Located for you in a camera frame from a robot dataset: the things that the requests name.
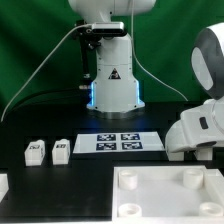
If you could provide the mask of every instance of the white container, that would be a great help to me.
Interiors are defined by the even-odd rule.
[[[214,202],[205,202],[199,207],[199,216],[221,217],[223,214],[223,207]]]
[[[141,217],[142,208],[136,204],[123,204],[118,208],[118,216],[129,218]]]
[[[183,186],[183,174],[188,169],[202,171],[203,184],[200,188],[192,190]],[[120,188],[119,174],[123,170],[133,170],[138,174],[135,190]],[[217,169],[206,169],[204,166],[114,168],[113,223],[224,224],[224,216],[199,216],[199,207],[205,202],[224,207],[224,178]],[[119,208],[124,204],[140,206],[142,217],[136,221],[132,217],[120,216]]]
[[[134,170],[119,172],[119,187],[123,190],[134,190],[138,186],[138,174]]]
[[[203,186],[203,171],[191,168],[184,170],[183,185],[189,189],[200,189]]]

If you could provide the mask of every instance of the white block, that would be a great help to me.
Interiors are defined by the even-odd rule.
[[[0,202],[9,190],[7,174],[0,174]]]
[[[40,166],[45,156],[45,144],[43,140],[30,142],[25,151],[27,166]]]
[[[53,164],[68,164],[70,156],[70,141],[62,139],[56,141],[52,151]]]

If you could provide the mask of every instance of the green wall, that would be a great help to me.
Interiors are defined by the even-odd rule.
[[[67,0],[0,0],[1,109],[77,19],[80,17]],[[124,21],[130,31],[130,18],[113,20]],[[194,78],[191,51],[201,29],[222,21],[223,0],[157,0],[151,12],[135,17],[138,58],[146,69],[189,100],[204,100],[208,96]],[[89,58],[91,73],[95,74],[95,53]],[[68,39],[18,99],[42,90],[78,87],[80,64],[79,44]],[[149,78],[135,63],[134,73],[142,81],[145,102],[183,100]]]

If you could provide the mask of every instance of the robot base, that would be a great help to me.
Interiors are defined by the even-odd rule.
[[[137,108],[128,112],[101,112],[101,111],[93,110],[89,108],[87,108],[87,110],[91,116],[109,119],[109,120],[119,120],[119,119],[126,119],[126,118],[142,115],[145,111],[145,108],[141,107],[141,108]]]

